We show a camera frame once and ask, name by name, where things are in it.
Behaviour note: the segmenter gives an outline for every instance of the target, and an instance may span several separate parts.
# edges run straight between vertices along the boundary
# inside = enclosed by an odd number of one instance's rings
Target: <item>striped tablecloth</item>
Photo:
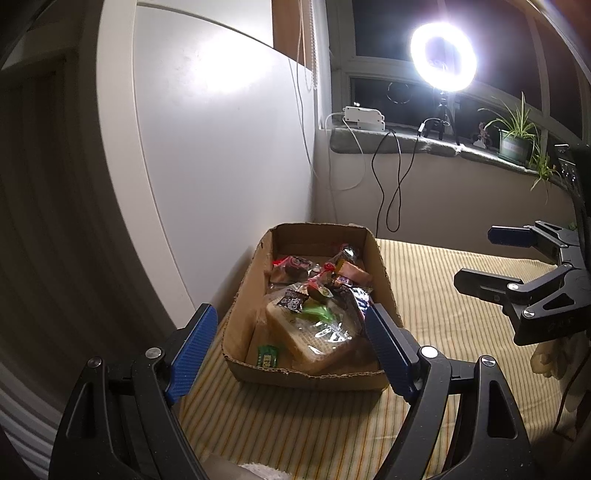
[[[513,344],[498,306],[456,292],[462,267],[539,277],[552,266],[534,260],[379,240],[403,321],[422,345],[449,358],[493,355],[521,410],[530,440],[547,434],[560,403],[558,382],[530,370],[535,346]],[[181,402],[180,422],[198,458],[211,453],[235,463],[262,463],[294,479],[372,479],[399,431],[408,406],[391,389],[327,393],[241,384],[221,351],[220,326],[193,389]],[[441,471],[459,396],[450,397],[427,476]]]

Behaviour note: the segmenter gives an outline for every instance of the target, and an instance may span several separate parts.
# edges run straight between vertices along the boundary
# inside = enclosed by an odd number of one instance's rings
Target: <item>white cable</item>
[[[353,132],[353,129],[349,126],[349,124],[347,122],[345,122],[345,119],[343,119],[343,123],[347,126],[347,128],[349,129],[349,131],[351,132],[351,135],[353,135],[353,138],[355,139],[355,142],[357,143],[357,146],[359,147],[359,151],[361,152],[361,161],[363,162],[363,175],[361,176],[361,178],[359,179],[359,181],[353,185],[352,187],[347,187],[345,189],[334,189],[332,187],[332,162],[330,161],[330,138],[329,138],[329,131],[328,131],[328,120],[329,118],[331,118],[334,115],[345,115],[343,112],[335,112],[335,113],[331,113],[329,115],[326,116],[326,118],[324,119],[324,134],[326,135],[326,150],[328,152],[328,156],[327,156],[327,160],[328,160],[328,164],[329,164],[329,192],[330,192],[330,200],[332,202],[333,205],[333,210],[334,210],[334,214],[335,214],[335,222],[339,223],[339,220],[337,218],[337,211],[336,211],[336,202],[335,202],[335,192],[345,192],[347,190],[352,190],[356,187],[358,187],[361,182],[363,182],[363,179],[365,178],[365,174],[367,173],[367,163],[365,163],[365,159],[363,158],[363,149],[361,148],[361,145],[359,144],[359,140],[357,140],[357,136],[355,135],[355,132]]]
[[[342,113],[342,112],[331,113],[324,120],[324,132],[325,132],[325,135],[326,135],[326,144],[327,144],[327,149],[328,149],[329,167],[330,167],[330,140],[329,140],[329,131],[328,131],[327,123],[328,123],[329,118],[331,118],[333,115],[343,115],[344,116],[345,114]],[[351,135],[353,135],[353,138],[355,139],[355,143],[357,143],[357,146],[359,147],[359,151],[361,152],[362,155],[364,155],[363,149],[361,149],[361,145],[359,143],[359,140],[357,140],[357,135],[355,135],[355,132],[349,126],[349,124],[347,122],[345,122],[345,120],[343,120],[343,123],[349,129],[349,131],[351,132]],[[361,178],[359,179],[359,181],[355,185],[353,185],[351,187],[346,187],[344,189],[333,189],[333,188],[330,188],[330,190],[332,190],[333,192],[346,192],[347,190],[353,190],[354,188],[357,188],[359,185],[361,185],[361,182],[363,182],[363,179],[365,178],[365,174],[367,173],[367,169],[368,169],[367,164],[365,162],[363,162],[363,175],[361,176]]]

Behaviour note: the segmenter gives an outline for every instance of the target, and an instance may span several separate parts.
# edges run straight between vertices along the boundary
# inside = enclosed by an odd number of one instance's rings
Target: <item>plastic bag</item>
[[[361,332],[352,312],[335,299],[321,303],[304,290],[307,285],[297,284],[281,291],[282,296],[274,292],[265,314],[273,336],[294,357],[294,369],[315,374],[354,350]]]
[[[320,273],[320,266],[312,260],[290,255],[273,262],[273,270],[269,282],[271,284],[289,285],[306,281]]]

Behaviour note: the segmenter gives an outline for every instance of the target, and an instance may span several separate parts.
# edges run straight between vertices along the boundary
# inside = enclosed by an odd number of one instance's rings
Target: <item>white wall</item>
[[[321,180],[316,184],[316,220],[335,221],[327,181],[327,144],[324,132],[317,136],[316,165]],[[372,155],[330,153],[334,189],[361,184],[352,190],[335,192],[339,223],[356,223],[375,233],[381,192],[371,172]],[[410,154],[402,155],[402,174]],[[548,203],[543,186],[533,192],[534,178],[497,166],[465,160],[417,154],[402,184],[401,227],[390,233],[385,226],[385,209],[397,185],[398,155],[377,155],[375,170],[386,192],[379,224],[379,237],[479,252],[505,257],[539,258],[532,249],[491,245],[486,233],[491,225],[522,226],[545,220],[567,226],[574,221],[569,196],[552,185]],[[389,225],[396,228],[398,198],[392,206]]]
[[[141,142],[164,231],[195,305],[227,307],[264,232],[311,218],[296,68],[312,149],[309,70],[218,24],[137,8]]]
[[[197,15],[273,46],[271,0],[140,0],[138,5]]]

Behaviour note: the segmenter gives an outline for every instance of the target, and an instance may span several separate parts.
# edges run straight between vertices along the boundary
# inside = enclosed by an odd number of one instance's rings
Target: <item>window sill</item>
[[[376,148],[378,148],[380,140],[385,135],[383,132],[366,130],[354,130],[354,132],[363,152],[366,154],[373,154]],[[413,153],[415,142],[417,141],[416,134],[396,132],[396,137],[398,138],[398,142],[400,142],[400,150],[402,153]],[[351,132],[344,127],[336,127],[333,130],[333,133],[330,136],[330,149],[339,154],[359,153],[359,147],[351,135]],[[398,154],[398,145],[396,139],[392,135],[389,135],[388,138],[383,141],[379,148],[379,153]],[[538,176],[537,172],[534,170],[503,160],[493,152],[464,144],[456,145],[455,143],[440,141],[435,138],[419,137],[416,153],[427,153],[439,157],[462,157],[466,160],[494,165],[495,167],[504,168],[516,173],[531,175],[533,177]],[[563,182],[559,177],[554,176],[550,181],[564,188]]]

